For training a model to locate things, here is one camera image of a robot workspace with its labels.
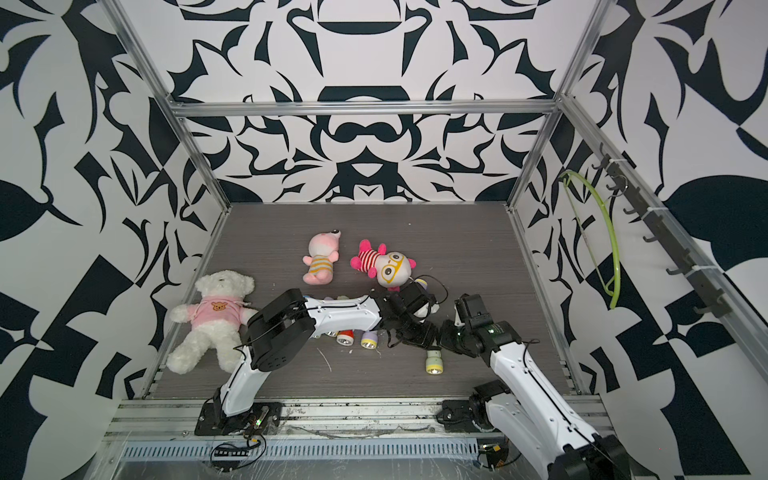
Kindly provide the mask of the light green flashlight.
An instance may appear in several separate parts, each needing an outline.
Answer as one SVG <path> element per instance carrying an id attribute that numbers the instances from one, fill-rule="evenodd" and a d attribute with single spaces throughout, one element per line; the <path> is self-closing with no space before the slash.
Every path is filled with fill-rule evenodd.
<path id="1" fill-rule="evenodd" d="M 440 375 L 443 373 L 444 362 L 442 353 L 439 349 L 430 349 L 427 351 L 425 371 L 429 375 Z"/>

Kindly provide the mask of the red flashlight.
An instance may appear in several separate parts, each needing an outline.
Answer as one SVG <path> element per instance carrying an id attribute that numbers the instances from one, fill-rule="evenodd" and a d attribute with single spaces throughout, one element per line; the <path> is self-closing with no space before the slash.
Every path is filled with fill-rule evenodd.
<path id="1" fill-rule="evenodd" d="M 336 335 L 336 342 L 345 347 L 352 346 L 355 342 L 355 332 L 353 330 L 343 330 L 338 332 Z"/>

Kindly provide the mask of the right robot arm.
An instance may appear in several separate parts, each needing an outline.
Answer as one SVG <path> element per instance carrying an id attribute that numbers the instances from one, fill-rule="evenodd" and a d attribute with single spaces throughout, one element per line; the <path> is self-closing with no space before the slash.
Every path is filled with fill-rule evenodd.
<path id="1" fill-rule="evenodd" d="M 478 295 L 461 296 L 455 311 L 440 329 L 440 347 L 482 359 L 496 379 L 476 387 L 466 409 L 441 414 L 445 426 L 499 431 L 542 479 L 632 477 L 626 449 L 568 404 L 533 360 L 531 340 L 495 321 Z"/>

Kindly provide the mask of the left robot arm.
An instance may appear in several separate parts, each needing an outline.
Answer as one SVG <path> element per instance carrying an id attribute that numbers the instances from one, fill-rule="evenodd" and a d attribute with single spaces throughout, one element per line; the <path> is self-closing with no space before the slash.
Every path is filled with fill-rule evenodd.
<path id="1" fill-rule="evenodd" d="M 249 412 L 269 374 L 292 361 L 311 338 L 343 330 L 382 330 L 399 343 L 426 349 L 437 337 L 428 317 L 438 309 L 435 296 L 417 282 L 350 299 L 285 291 L 248 320 L 246 341 L 235 348 L 239 364 L 213 396 L 217 426 Z"/>

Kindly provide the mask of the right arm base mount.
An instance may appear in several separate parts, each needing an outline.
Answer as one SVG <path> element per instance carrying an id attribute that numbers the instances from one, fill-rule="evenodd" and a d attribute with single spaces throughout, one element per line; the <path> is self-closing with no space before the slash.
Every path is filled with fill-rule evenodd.
<path id="1" fill-rule="evenodd" d="M 494 380 L 474 388 L 466 400 L 443 400 L 435 421 L 449 433 L 495 432 L 487 416 L 486 404 L 511 389 L 501 380 Z"/>

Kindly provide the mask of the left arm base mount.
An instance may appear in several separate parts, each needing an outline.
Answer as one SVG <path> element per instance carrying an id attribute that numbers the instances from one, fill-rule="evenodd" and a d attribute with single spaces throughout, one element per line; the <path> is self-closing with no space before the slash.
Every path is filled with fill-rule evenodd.
<path id="1" fill-rule="evenodd" d="M 256 402 L 244 413 L 226 416 L 220 398 L 212 397 L 202 405 L 194 434 L 211 437 L 267 433 L 280 426 L 282 408 L 280 402 Z"/>

